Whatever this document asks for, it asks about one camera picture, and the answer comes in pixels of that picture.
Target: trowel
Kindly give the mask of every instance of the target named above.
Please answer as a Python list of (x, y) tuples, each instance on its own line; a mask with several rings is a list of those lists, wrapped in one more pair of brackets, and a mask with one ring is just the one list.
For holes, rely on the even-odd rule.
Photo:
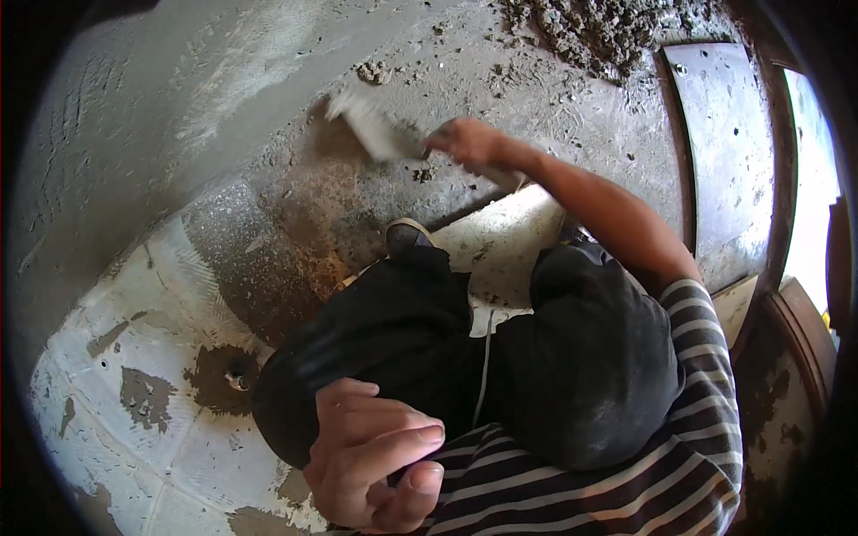
[[(415, 124), (391, 117), (364, 97), (349, 91), (332, 96), (325, 118), (333, 121), (340, 116), (348, 123), (373, 160), (385, 162), (429, 158), (431, 150), (423, 144), (426, 137)], [(444, 136), (444, 126), (441, 125), (431, 136)], [(494, 166), (471, 166), (470, 171), (488, 178), (508, 193), (518, 191), (527, 182), (527, 177), (521, 172), (506, 171)]]

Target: hand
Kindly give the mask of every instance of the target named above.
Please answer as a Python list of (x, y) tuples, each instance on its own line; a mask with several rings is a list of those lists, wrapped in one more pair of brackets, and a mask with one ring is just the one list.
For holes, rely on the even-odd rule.
[(425, 144), (444, 151), (469, 172), (476, 166), (504, 166), (506, 134), (473, 117), (457, 117), (432, 132)]
[[(319, 390), (319, 437), (304, 478), (328, 521), (363, 533), (409, 533), (438, 503), (444, 468), (420, 460), (444, 444), (444, 423), (376, 394), (378, 385), (350, 378)], [(387, 486), (388, 475), (409, 464), (399, 485)]]

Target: man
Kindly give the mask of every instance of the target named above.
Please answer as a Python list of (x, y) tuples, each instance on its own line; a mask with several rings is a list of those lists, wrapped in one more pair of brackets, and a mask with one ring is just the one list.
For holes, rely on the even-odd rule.
[(739, 415), (685, 246), (628, 191), (475, 119), (426, 145), (525, 173), (598, 244), (577, 234), (543, 251), (534, 314), (470, 339), (468, 276), (418, 224), (392, 225), (390, 259), (256, 387), (260, 430), (303, 468), (319, 512), (363, 533), (723, 533)]

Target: black shorts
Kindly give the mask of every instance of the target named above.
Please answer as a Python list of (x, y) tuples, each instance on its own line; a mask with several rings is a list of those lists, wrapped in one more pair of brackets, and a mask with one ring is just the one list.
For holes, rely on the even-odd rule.
[[(443, 250), (415, 246), (366, 270), (263, 367), (253, 416), (285, 462), (303, 468), (318, 435), (315, 393), (342, 377), (377, 383), (444, 421), (474, 427), (486, 339), (471, 338), (468, 274)], [(480, 426), (499, 422), (566, 470), (635, 455), (681, 392), (665, 310), (638, 292), (598, 244), (543, 250), (530, 280), (533, 315), (497, 326)]]

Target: shoe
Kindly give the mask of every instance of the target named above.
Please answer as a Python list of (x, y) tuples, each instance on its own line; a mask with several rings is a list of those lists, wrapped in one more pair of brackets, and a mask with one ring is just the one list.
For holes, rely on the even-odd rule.
[(387, 253), (391, 259), (397, 258), (402, 252), (414, 246), (438, 247), (432, 234), (411, 218), (400, 218), (391, 223), (387, 227), (385, 237)]
[(586, 229), (580, 223), (574, 220), (568, 213), (563, 217), (563, 224), (560, 226), (560, 234), (557, 238), (558, 244), (585, 244), (587, 242), (595, 242)]

